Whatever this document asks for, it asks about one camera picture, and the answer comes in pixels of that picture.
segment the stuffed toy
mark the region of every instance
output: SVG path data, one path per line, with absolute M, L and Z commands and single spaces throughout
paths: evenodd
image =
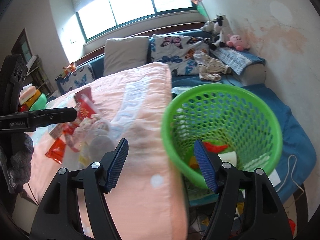
M 229 41 L 228 35 L 234 35 L 225 15 L 217 15 L 214 22 L 213 31 L 218 33 L 218 36 L 216 36 L 212 41 L 212 46 L 210 46 L 212 49 L 215 49 L 216 47 L 224 47 L 227 41 Z
M 69 73 L 72 73 L 76 70 L 76 63 L 72 62 L 69 66 L 63 67 L 63 73 L 62 73 L 62 78 L 66 77 L 69 75 Z
M 204 26 L 200 28 L 200 30 L 203 32 L 217 35 L 218 33 L 214 31 L 214 24 L 215 24 L 214 22 L 206 22 Z
M 249 49 L 250 45 L 247 41 L 239 35 L 228 35 L 229 41 L 227 41 L 227 46 L 235 47 L 238 51 L 243 51 L 244 49 Z

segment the cow plush toy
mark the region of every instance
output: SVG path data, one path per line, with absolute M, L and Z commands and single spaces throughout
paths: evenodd
M 212 45 L 210 46 L 211 49 L 225 47 L 227 41 L 229 41 L 228 35 L 234 35 L 225 15 L 217 15 L 217 18 L 214 19 L 213 30 L 214 32 L 218 33 L 218 35 L 213 38 Z

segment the butterfly pattern cushion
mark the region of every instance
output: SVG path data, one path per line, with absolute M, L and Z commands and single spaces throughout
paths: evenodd
M 60 81 L 61 87 L 65 93 L 82 87 L 95 80 L 91 64 L 85 64 Z
M 151 60 L 169 65 L 172 76 L 197 75 L 193 54 L 209 52 L 209 39 L 183 35 L 152 35 Z

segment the pink plush toy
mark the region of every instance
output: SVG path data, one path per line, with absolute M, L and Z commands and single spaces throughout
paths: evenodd
M 227 46 L 235 47 L 236 50 L 243 51 L 244 49 L 250 49 L 250 45 L 245 39 L 239 35 L 228 34 L 229 41 L 227 41 Z

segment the wooden headboard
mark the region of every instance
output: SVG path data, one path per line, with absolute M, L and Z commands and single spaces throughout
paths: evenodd
M 154 29 L 154 30 L 142 32 L 142 33 L 137 33 L 135 35 L 131 35 L 130 37 L 133 37 L 133 36 L 149 36 L 149 37 L 151 37 L 153 34 L 166 34 L 166 33 L 182 32 L 182 31 L 188 31 L 188 30 L 196 30 L 196 29 L 200 29 L 204 25 L 204 23 L 205 22 L 192 22 L 192 23 L 170 25 L 170 26 L 165 26 L 165 27 Z M 104 53 L 104 46 L 88 53 L 87 55 L 85 55 L 83 57 L 81 57 L 80 59 L 78 59 L 76 61 L 76 64 L 79 66 L 83 63 L 86 63 L 86 62 L 92 60 L 93 58 L 95 58 L 97 56 L 102 55 L 103 53 Z

